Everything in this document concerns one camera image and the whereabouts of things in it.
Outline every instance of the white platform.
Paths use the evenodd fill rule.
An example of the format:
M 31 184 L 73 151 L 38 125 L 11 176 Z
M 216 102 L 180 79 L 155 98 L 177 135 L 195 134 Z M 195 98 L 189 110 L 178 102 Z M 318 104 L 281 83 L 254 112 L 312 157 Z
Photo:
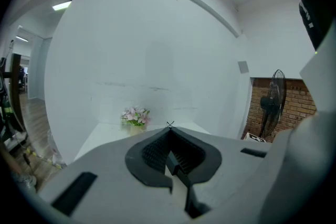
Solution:
M 193 131 L 209 134 L 206 130 L 199 127 L 197 124 L 193 122 L 187 123 L 178 123 L 173 124 L 174 127 L 183 127 Z M 149 125 L 147 127 L 147 131 L 162 129 L 167 127 L 166 125 Z M 88 137 L 88 139 L 83 144 L 82 148 L 78 152 L 75 160 L 80 158 L 81 156 L 88 153 L 90 150 L 113 141 L 117 141 L 120 139 L 124 139 L 130 137 L 130 133 L 127 128 L 125 128 L 121 124 L 109 124 L 109 123 L 98 123 L 96 128 L 93 129 L 92 133 Z

